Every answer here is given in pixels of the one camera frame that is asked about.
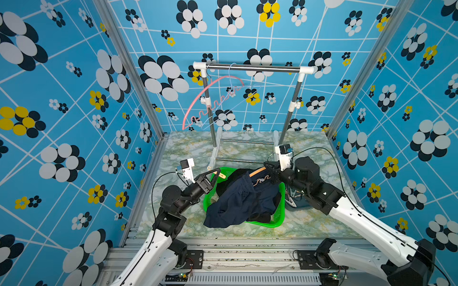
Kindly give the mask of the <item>wooden hanger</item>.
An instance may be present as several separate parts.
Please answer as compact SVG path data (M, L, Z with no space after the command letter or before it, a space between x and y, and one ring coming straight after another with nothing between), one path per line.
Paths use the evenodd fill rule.
M250 180L252 181L253 187L256 187L264 182L267 182L271 179L271 174L266 167L259 168L254 170L249 174Z

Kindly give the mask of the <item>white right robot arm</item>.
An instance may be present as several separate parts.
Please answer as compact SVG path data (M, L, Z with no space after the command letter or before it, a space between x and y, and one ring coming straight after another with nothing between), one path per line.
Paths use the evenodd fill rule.
M283 168L278 162L265 162L264 166L274 179L302 192L314 209L342 222L376 248L369 251L326 238L314 254L320 268L346 266L391 286L429 284L435 268L433 243L404 235L357 206L342 190L322 180L319 166L309 157L297 159L293 168Z

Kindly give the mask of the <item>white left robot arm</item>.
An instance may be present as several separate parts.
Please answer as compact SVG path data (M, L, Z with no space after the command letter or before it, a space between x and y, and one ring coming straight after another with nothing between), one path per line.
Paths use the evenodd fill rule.
M221 173L216 168L194 178L185 189L166 187L152 229L134 258L112 282L113 286L158 286L177 266L186 264L187 244L177 240L186 217L183 213L210 193Z

